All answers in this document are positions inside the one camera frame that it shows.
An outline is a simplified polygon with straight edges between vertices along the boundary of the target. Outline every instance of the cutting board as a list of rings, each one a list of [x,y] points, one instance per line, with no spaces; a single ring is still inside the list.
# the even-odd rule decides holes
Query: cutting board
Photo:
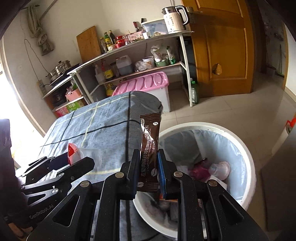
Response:
[[[76,38],[83,63],[102,54],[95,26],[83,31]]]

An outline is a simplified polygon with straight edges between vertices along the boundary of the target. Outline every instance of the pink storage box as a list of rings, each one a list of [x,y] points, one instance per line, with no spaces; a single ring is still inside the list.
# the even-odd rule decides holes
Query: pink storage box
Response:
[[[79,89],[76,89],[72,92],[69,92],[67,95],[66,95],[66,98],[68,101],[72,101],[72,100],[76,100],[78,99],[79,97],[81,96],[81,92]]]
[[[144,91],[154,95],[161,101],[163,112],[170,112],[170,99],[168,96],[168,77],[165,72],[147,74],[135,79],[120,83],[112,96],[130,91]]]

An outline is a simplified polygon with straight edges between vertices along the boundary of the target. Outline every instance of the white trash can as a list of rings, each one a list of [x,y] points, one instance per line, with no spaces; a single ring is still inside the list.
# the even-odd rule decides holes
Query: white trash can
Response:
[[[186,165],[197,158],[208,158],[211,163],[227,161],[231,168],[224,180],[227,191],[245,210],[248,208],[256,187],[254,162],[246,145],[230,130],[205,122],[176,125],[160,133],[161,148],[166,159],[175,162],[176,166]],[[133,203],[139,215],[152,228],[165,236],[177,238],[176,230],[165,227],[159,217],[149,213],[147,195],[137,192]]]

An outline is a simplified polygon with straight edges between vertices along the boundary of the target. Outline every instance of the electrical outlet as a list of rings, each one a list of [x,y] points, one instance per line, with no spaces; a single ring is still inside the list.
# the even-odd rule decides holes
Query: electrical outlet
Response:
[[[45,96],[46,93],[47,93],[47,91],[46,91],[46,89],[45,89],[45,85],[43,84],[43,81],[42,81],[42,80],[38,80],[38,81],[37,81],[37,85],[38,85],[38,87],[39,87],[41,93],[43,94],[43,96]]]

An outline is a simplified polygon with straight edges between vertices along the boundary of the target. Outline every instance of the white kettle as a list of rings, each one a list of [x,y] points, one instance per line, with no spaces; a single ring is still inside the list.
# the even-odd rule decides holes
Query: white kettle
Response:
[[[181,13],[179,12],[179,10],[181,9],[184,11],[186,17],[185,22],[182,18]],[[169,34],[184,32],[186,30],[185,25],[189,23],[189,17],[184,6],[178,5],[165,7],[163,8],[162,13]]]

